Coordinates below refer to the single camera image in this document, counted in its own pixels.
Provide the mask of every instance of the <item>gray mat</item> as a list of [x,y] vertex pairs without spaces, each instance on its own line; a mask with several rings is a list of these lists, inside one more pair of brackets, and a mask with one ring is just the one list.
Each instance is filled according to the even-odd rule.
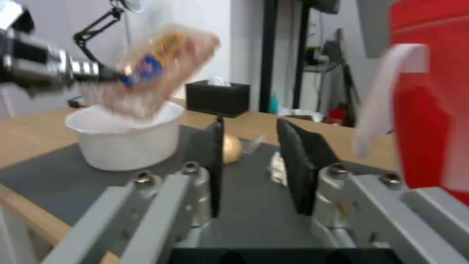
[[[180,168],[184,146],[196,129],[183,126],[180,145],[168,160],[150,170],[164,176]],[[206,229],[202,247],[320,247],[309,232],[310,218],[295,213],[287,188],[269,180],[266,167],[278,147],[261,144],[241,161],[224,167],[220,217]],[[352,172],[382,170],[344,163]],[[31,200],[69,225],[77,222],[108,186],[122,186],[132,172],[90,167],[78,145],[62,148],[0,170],[0,183]],[[112,251],[120,255],[124,241]]]

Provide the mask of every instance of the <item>red object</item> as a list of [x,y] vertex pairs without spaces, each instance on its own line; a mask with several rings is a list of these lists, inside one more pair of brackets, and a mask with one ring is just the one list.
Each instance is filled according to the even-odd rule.
[[[400,77],[394,124],[408,186],[443,187],[453,125],[469,120],[469,1],[398,1],[391,7],[391,43],[429,48],[429,74]],[[469,205],[468,193],[446,190]]]
[[346,117],[347,117],[347,110],[337,107],[329,111],[329,117],[327,119],[327,123],[343,125]]

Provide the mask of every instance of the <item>wooden table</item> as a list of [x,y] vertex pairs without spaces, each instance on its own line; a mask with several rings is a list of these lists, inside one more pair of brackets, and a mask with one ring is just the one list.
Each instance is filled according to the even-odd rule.
[[[183,100],[173,101],[184,105]],[[0,121],[0,168],[75,144],[74,133],[64,125],[66,115],[73,111],[66,108]],[[213,115],[186,111],[182,124],[203,129],[214,118]],[[267,143],[278,145],[276,119],[274,115],[258,112],[225,118],[226,133],[249,140],[264,135]],[[352,151],[354,129],[295,118],[288,120],[306,130],[322,134],[342,160],[388,170],[396,168],[393,140],[389,135],[378,138],[372,146],[370,157],[360,160],[354,157]],[[0,204],[52,245],[58,244],[70,230],[69,225],[1,184]],[[102,263],[118,262],[118,257],[108,253]]]

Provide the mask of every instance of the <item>plastic wrapper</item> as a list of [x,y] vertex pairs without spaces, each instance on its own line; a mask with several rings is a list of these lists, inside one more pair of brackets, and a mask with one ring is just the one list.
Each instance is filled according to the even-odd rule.
[[214,34],[169,26],[122,55],[116,68],[126,78],[84,86],[82,93],[89,103],[101,104],[113,113],[151,118],[174,90],[211,59],[218,46]]

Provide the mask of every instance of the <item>metal bolt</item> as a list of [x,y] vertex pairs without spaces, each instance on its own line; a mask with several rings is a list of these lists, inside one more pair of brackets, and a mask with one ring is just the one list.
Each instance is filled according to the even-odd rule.
[[134,174],[132,181],[135,184],[137,189],[147,189],[155,185],[155,179],[153,178],[153,173],[151,171],[139,171]]
[[327,172],[334,179],[345,179],[348,175],[348,170],[339,162],[329,165]]
[[390,190],[398,190],[402,185],[402,179],[394,172],[382,174],[379,180]]
[[182,173],[184,175],[198,176],[199,170],[200,170],[200,166],[199,166],[199,163],[197,162],[189,161],[189,162],[184,163],[184,165],[182,166]]

